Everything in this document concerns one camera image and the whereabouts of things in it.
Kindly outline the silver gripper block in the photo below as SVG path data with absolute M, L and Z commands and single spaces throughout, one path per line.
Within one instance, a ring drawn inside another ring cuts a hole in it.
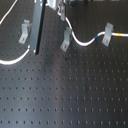
M 66 0 L 47 0 L 48 6 L 53 10 L 56 10 L 61 2 Z M 42 26 L 44 20 L 46 0 L 35 0 L 35 7 L 33 13 L 32 29 L 30 34 L 30 50 L 34 53 L 38 53 L 38 48 L 41 40 Z M 65 5 L 61 6 L 61 20 L 65 21 Z

